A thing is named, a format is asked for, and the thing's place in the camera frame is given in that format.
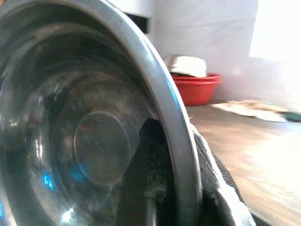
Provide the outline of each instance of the table surface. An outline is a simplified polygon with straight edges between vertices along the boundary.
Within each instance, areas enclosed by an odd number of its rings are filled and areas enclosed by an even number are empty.
[[[300,225],[301,123],[263,121],[210,106],[187,112],[249,209],[272,225]]]

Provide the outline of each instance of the red bowl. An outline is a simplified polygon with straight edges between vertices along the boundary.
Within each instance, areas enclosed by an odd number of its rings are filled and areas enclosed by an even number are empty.
[[[214,89],[221,81],[174,81],[186,106],[210,102]]]
[[[220,75],[213,74],[213,73],[210,73],[206,77],[203,77],[203,78],[187,76],[187,75],[179,76],[179,74],[175,74],[175,73],[171,73],[171,75],[173,77],[173,80],[177,80],[177,81],[216,81],[216,80],[220,80]]]

